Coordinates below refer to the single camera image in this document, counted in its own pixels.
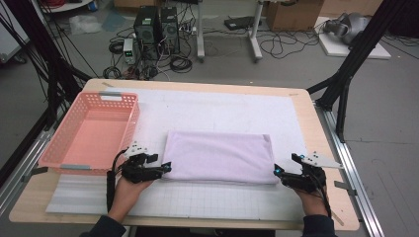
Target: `lavender towel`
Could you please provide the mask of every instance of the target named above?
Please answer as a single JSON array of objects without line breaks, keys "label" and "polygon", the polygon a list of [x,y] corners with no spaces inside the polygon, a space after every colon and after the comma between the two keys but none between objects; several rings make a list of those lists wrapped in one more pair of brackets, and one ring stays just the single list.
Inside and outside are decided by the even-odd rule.
[{"label": "lavender towel", "polygon": [[172,171],[163,178],[276,184],[271,138],[266,134],[170,131],[163,163]]}]

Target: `person's arm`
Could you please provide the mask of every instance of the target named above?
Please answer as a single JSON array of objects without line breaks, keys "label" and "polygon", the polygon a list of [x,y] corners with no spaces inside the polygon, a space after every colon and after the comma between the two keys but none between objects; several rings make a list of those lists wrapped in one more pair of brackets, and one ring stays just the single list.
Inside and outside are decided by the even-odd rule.
[{"label": "person's arm", "polygon": [[305,213],[303,237],[335,237],[333,220],[327,215],[323,199],[317,193],[295,191]]},{"label": "person's arm", "polygon": [[134,184],[121,177],[115,191],[114,202],[108,215],[103,215],[90,232],[82,233],[80,237],[121,237],[126,232],[122,223],[137,202],[143,190],[152,182]]}]

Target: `dark sleeve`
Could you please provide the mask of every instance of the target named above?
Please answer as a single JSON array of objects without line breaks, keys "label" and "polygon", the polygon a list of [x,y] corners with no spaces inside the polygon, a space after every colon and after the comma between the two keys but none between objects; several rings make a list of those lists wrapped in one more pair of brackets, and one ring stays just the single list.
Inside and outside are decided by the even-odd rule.
[{"label": "dark sleeve", "polygon": [[336,237],[333,220],[325,215],[308,215],[304,219],[303,237]]},{"label": "dark sleeve", "polygon": [[80,237],[121,237],[126,229],[111,217],[102,215],[90,232],[85,232]]}]

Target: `person's left hand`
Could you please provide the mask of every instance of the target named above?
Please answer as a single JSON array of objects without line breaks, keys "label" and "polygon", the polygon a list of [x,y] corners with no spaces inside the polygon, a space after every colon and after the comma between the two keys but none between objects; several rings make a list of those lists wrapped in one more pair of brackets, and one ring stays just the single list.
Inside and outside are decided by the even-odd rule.
[{"label": "person's left hand", "polygon": [[134,184],[126,178],[121,177],[118,180],[114,202],[108,216],[115,221],[122,223],[126,215],[137,202],[141,192],[152,183],[152,181],[148,181]]}]

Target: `person's hand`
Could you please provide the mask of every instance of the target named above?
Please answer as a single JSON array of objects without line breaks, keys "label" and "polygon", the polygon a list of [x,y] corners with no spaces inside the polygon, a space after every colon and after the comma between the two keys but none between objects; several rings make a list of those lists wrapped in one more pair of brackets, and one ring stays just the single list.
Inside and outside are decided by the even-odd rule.
[{"label": "person's hand", "polygon": [[320,197],[318,192],[313,192],[311,194],[308,194],[303,191],[295,190],[296,194],[299,196],[302,202],[302,209],[304,210],[305,215],[326,215],[327,216],[327,210],[324,206],[323,198]]},{"label": "person's hand", "polygon": [[141,182],[134,184],[126,178],[121,177],[115,191],[114,202],[108,216],[115,221],[122,223],[126,215],[135,205],[139,195],[143,190],[149,187],[153,182]]}]

